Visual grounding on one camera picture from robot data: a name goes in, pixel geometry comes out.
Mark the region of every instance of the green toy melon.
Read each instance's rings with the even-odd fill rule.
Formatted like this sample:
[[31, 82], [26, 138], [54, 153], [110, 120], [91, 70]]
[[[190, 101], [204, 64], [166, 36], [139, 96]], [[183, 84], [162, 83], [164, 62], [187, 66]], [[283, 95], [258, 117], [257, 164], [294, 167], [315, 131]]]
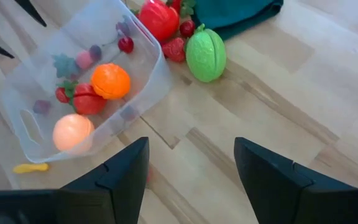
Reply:
[[219, 78], [226, 66], [222, 38], [201, 24], [186, 45], [186, 61], [193, 75], [202, 82]]

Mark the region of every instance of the teal cloth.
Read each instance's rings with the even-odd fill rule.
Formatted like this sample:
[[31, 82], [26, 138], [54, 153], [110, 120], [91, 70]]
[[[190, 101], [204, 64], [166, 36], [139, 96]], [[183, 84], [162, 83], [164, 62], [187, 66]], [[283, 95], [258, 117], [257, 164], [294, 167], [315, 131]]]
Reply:
[[192, 20], [226, 40], [280, 12], [283, 0], [196, 0]]

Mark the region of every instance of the clear plastic bin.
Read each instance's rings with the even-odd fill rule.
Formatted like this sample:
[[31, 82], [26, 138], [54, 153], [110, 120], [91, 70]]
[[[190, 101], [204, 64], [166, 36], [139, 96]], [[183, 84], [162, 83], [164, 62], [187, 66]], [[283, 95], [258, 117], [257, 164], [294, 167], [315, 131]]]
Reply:
[[[135, 48], [131, 54], [117, 47], [118, 22], [127, 23]], [[55, 90], [63, 78], [57, 78], [53, 55], [75, 58], [92, 45], [103, 45], [103, 57], [78, 81], [89, 83], [98, 64], [115, 63], [131, 76], [131, 90], [121, 100], [108, 101], [99, 115], [88, 116], [96, 130], [69, 151], [59, 151], [52, 141], [55, 123], [74, 113], [68, 104], [59, 102]], [[102, 149], [112, 136], [126, 129], [144, 111], [160, 101], [172, 85], [171, 74], [157, 40], [120, 0], [95, 0], [65, 24], [44, 46], [7, 76], [1, 101], [28, 160], [34, 163], [69, 159], [93, 154]], [[33, 112], [37, 100], [51, 104], [48, 114]], [[76, 153], [82, 144], [92, 144], [86, 153]]]

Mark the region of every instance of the light wood floor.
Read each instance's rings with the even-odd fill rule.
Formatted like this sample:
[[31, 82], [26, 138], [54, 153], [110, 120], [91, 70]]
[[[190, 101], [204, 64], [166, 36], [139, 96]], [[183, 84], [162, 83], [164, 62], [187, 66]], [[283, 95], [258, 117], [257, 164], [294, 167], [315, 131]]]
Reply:
[[[33, 0], [42, 28], [0, 0], [4, 77], [89, 0]], [[138, 8], [142, 0], [128, 0]], [[226, 42], [227, 68], [210, 84], [170, 63], [175, 86], [99, 154], [14, 175], [25, 162], [0, 112], [0, 189], [61, 187], [141, 136], [152, 180], [139, 223], [257, 223], [233, 158], [236, 136], [358, 187], [358, 0], [285, 0], [281, 13]]]

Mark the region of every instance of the peach toy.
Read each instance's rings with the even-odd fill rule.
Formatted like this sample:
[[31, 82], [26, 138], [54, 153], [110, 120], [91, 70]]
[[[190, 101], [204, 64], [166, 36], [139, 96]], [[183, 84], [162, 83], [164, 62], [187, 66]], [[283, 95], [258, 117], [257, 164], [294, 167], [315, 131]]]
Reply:
[[[81, 143], [94, 131], [93, 123], [85, 116], [79, 114], [66, 115], [55, 124], [53, 129], [53, 142], [60, 151], [68, 151]], [[84, 142], [73, 154], [81, 154], [89, 150], [92, 141]]]

